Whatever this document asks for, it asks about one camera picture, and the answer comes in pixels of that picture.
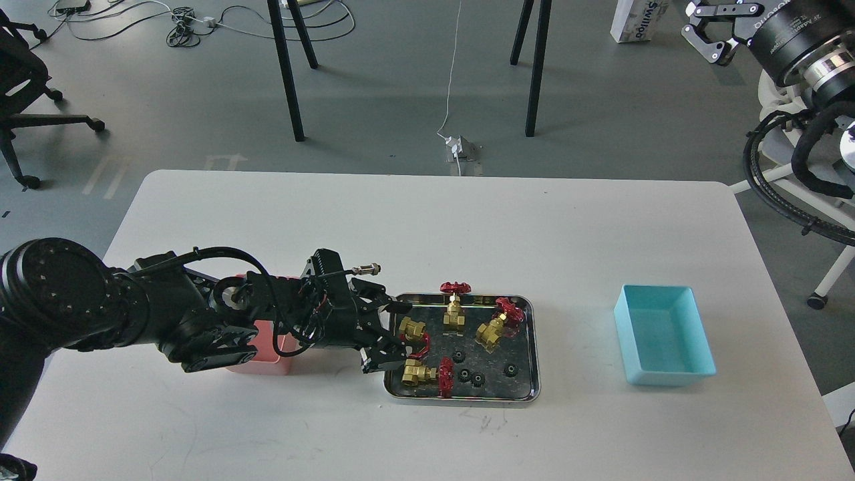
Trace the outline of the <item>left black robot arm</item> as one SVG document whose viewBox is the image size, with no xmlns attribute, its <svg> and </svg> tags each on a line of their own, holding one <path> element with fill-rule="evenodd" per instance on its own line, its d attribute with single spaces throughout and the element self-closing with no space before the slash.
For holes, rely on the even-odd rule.
<svg viewBox="0 0 855 481">
<path fill-rule="evenodd" d="M 354 348 L 364 373 L 403 365 L 406 348 L 379 319 L 409 313 L 388 295 L 376 264 L 346 270 L 339 253 L 318 249 L 299 277 L 276 277 L 232 247 L 194 249 L 109 268 L 66 238 L 37 238 L 2 256 L 2 442 L 33 398 L 46 360 L 79 352 L 154 344 L 187 372 L 241 365 L 259 352 L 258 320 L 299 346 Z"/>
</svg>

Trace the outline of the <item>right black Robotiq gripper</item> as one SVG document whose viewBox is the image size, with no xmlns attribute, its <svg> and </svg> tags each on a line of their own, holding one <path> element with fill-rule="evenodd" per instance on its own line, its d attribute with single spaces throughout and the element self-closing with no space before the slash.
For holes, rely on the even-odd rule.
<svg viewBox="0 0 855 481">
<path fill-rule="evenodd" d="M 757 17 L 752 26 L 736 25 L 730 39 L 712 41 L 705 27 L 686 24 L 681 34 L 710 64 L 727 66 L 738 45 L 748 49 L 777 86 L 792 86 L 803 79 L 810 65 L 832 51 L 842 49 L 844 37 L 853 31 L 851 5 L 845 1 L 772 1 L 711 3 L 693 1 L 686 6 L 688 19 L 735 21 Z"/>
</svg>

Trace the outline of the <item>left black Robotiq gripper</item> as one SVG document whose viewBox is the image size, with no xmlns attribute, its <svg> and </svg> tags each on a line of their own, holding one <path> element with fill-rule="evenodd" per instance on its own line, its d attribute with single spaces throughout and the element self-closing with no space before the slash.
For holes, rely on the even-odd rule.
<svg viewBox="0 0 855 481">
<path fill-rule="evenodd" d="M 302 300 L 307 304 L 302 311 L 303 337 L 314 348 L 361 350 L 365 374 L 397 369 L 408 359 L 405 344 L 391 337 L 379 314 L 406 315 L 413 305 L 364 279 L 379 272 L 378 264 L 346 269 L 339 253 L 317 249 L 302 274 Z"/>
</svg>

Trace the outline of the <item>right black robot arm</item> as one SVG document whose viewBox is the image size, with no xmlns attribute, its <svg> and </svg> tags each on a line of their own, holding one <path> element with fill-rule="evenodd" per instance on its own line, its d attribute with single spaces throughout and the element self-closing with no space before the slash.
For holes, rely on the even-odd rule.
<svg viewBox="0 0 855 481">
<path fill-rule="evenodd" d="M 747 134 L 743 166 L 750 188 L 773 210 L 801 227 L 846 246 L 853 231 L 826 222 L 784 200 L 759 167 L 760 142 L 791 122 L 801 130 L 790 159 L 794 176 L 816 194 L 852 200 L 853 190 L 817 177 L 808 166 L 813 147 L 853 116 L 853 12 L 842 1 L 735 1 L 687 4 L 682 36 L 708 63 L 726 66 L 740 45 L 757 59 L 775 86 L 804 86 L 799 112 L 775 110 Z"/>
</svg>

